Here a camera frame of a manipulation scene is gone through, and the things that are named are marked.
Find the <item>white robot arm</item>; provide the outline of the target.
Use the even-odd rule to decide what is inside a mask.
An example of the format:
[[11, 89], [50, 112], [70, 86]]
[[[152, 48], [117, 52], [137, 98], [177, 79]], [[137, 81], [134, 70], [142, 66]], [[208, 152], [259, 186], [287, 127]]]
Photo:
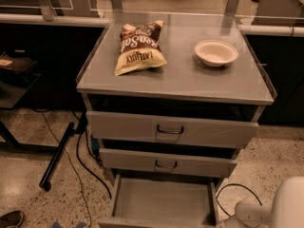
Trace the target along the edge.
[[217, 228], [304, 228], [304, 178], [282, 182], [271, 206], [240, 201]]

